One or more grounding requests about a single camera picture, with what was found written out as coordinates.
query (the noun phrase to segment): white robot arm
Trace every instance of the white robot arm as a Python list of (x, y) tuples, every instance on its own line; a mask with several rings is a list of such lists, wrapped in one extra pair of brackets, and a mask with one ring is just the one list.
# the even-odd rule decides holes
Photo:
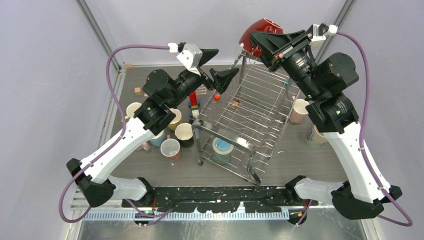
[(399, 187), (390, 185), (377, 168), (367, 145), (364, 149), (382, 187), (370, 173), (360, 148), (359, 117), (352, 102), (342, 93), (359, 79), (355, 62), (344, 53), (334, 53), (320, 64), (311, 46), (337, 32), (334, 25), (312, 25), (308, 30), (289, 34), (250, 33), (254, 47), (260, 47), (261, 61), (270, 72), (283, 68), (305, 94), (309, 118), (333, 147), (348, 181), (323, 182), (298, 176), (286, 184), (295, 199), (312, 199), (334, 205), (348, 219), (375, 218), (389, 200), (382, 188), (397, 199)]
[[(212, 59), (218, 49), (200, 49), (194, 44), (182, 42), (170, 43), (171, 53), (180, 52), (177, 58), (185, 66), (177, 79), (172, 79), (164, 70), (152, 71), (150, 79), (143, 91), (149, 96), (126, 123), (125, 132), (114, 135), (107, 143), (81, 161), (71, 159), (66, 164), (69, 172), (75, 176), (85, 166), (83, 174), (76, 178), (75, 183), (84, 194), (89, 205), (93, 208), (104, 204), (110, 199), (131, 199), (148, 203), (151, 201), (153, 188), (144, 178), (125, 179), (113, 177), (112, 171), (127, 158), (135, 149), (151, 140), (165, 129), (175, 118), (170, 108), (176, 108), (200, 85), (209, 90), (215, 89), (224, 93), (233, 77), (239, 72), (238, 68), (217, 72), (210, 70), (212, 78), (200, 67)], [(104, 153), (94, 164), (94, 158)]]

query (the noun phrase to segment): floor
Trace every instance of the floor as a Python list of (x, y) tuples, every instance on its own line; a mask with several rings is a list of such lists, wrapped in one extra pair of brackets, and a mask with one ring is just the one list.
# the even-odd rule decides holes
[[(135, 95), (134, 88), (143, 87), (148, 74), (159, 67), (131, 67), (126, 71), (120, 104), (126, 108), (133, 102), (142, 103), (143, 95)], [(210, 68), (217, 71), (227, 70), (228, 65), (203, 66), (204, 72), (208, 73)], [(181, 66), (167, 66), (164, 70), (174, 79), (184, 70)], [(205, 95), (199, 95), (200, 104), (207, 99)], [(183, 122), (188, 122), (189, 108), (188, 99), (178, 108), (182, 112)], [(347, 179), (345, 172), (337, 159), (331, 146), (327, 143), (319, 149), (311, 149), (305, 144), (306, 134), (312, 123), (306, 119), (303, 123), (289, 124), (286, 128), (276, 154), (262, 181), (263, 185), (284, 185), (298, 175), (309, 178), (340, 182)], [(122, 128), (120, 116), (116, 116), (112, 133), (115, 134)], [(124, 160), (112, 173), (121, 178), (146, 178), (152, 186), (240, 186), (249, 183), (241, 177), (205, 161), (203, 166), (197, 164), (198, 152), (193, 145), (184, 148), (179, 161), (171, 164), (165, 159), (159, 147), (151, 146), (151, 151), (135, 151)]]

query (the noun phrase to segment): metal dish rack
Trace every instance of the metal dish rack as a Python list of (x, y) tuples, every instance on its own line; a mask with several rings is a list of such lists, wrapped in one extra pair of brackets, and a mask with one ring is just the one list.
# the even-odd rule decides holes
[[(245, 51), (231, 68), (237, 68), (240, 61), (238, 81), (236, 76), (218, 101), (214, 98), (216, 91), (211, 93), (192, 129), (199, 165), (209, 160), (259, 185), (300, 91), (287, 75), (269, 72)], [(234, 145), (231, 159), (225, 164), (213, 160), (215, 137)]]

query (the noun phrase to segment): white wall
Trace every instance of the white wall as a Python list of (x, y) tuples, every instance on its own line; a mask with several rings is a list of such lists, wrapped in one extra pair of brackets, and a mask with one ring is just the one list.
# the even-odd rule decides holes
[(0, 239), (58, 240), (65, 164), (100, 135), (107, 57), (73, 0), (2, 1), (0, 23)]
[[(353, 35), (365, 49), (371, 78), (371, 98), (365, 140), (385, 178), (400, 186), (400, 205), (414, 220), (402, 227), (377, 220), (384, 240), (422, 239), (421, 200), (424, 173), (423, 42), (424, 2), (420, 0), (356, 1), (339, 31)], [(355, 45), (336, 36), (331, 53), (349, 54), (356, 62), (359, 82), (345, 93), (362, 117), (365, 72)], [(405, 222), (391, 205), (383, 215)]]
[[(332, 22), (345, 0), (87, 0), (112, 48), (129, 44), (189, 42), (216, 48), (210, 63), (233, 62), (239, 39), (261, 18), (279, 23), (284, 32)], [(123, 51), (126, 64), (176, 64), (174, 54), (154, 50)]]

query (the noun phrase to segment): cup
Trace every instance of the cup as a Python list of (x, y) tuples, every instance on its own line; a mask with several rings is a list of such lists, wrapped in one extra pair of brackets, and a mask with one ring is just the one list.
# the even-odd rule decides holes
[(146, 150), (146, 151), (149, 151), (150, 145), (147, 142), (145, 142), (145, 143), (141, 144), (139, 147), (137, 147), (136, 151), (141, 151), (143, 149)]
[(319, 149), (326, 142), (328, 142), (326, 137), (318, 131), (317, 126), (313, 125), (306, 135), (306, 145), (311, 149)]
[(171, 108), (170, 109), (174, 114), (175, 118), (169, 123), (168, 128), (172, 131), (175, 131), (175, 129), (183, 122), (183, 117), (181, 115), (180, 110)]
[(308, 111), (306, 110), (306, 106), (309, 105), (309, 102), (303, 99), (296, 99), (294, 101), (293, 110), (290, 114), (290, 123), (292, 124), (300, 124), (305, 120), (308, 116)]
[(250, 25), (246, 31), (243, 33), (243, 35), (241, 36), (240, 40), (238, 41), (238, 44), (240, 44), (240, 46), (246, 50), (246, 52), (250, 53), (251, 55), (259, 58), (262, 54), (262, 49), (257, 46), (254, 47), (251, 40), (250, 40), (250, 36), (251, 36), (251, 32), (252, 31), (260, 31), (260, 32), (265, 32), (265, 33), (273, 33), (273, 34), (282, 34), (283, 33), (283, 28), (278, 25), (277, 23), (267, 19), (267, 18), (262, 18), (260, 20), (258, 20), (257, 22), (253, 23), (252, 25)]
[(130, 118), (134, 117), (134, 112), (141, 107), (142, 104), (139, 102), (133, 102), (126, 107), (126, 115)]
[(212, 141), (213, 148), (213, 160), (221, 165), (228, 163), (231, 160), (231, 152), (234, 146), (218, 137), (215, 137)]
[(167, 139), (167, 135), (165, 134), (165, 130), (159, 132), (158, 135), (154, 136), (154, 138), (150, 139), (150, 143), (153, 146), (160, 147), (162, 143)]
[(169, 161), (175, 162), (181, 158), (181, 147), (178, 140), (171, 138), (171, 135), (166, 136), (168, 139), (160, 145), (160, 152)]
[(178, 125), (175, 128), (175, 137), (183, 148), (189, 148), (195, 143), (192, 125), (190, 123), (185, 122)]

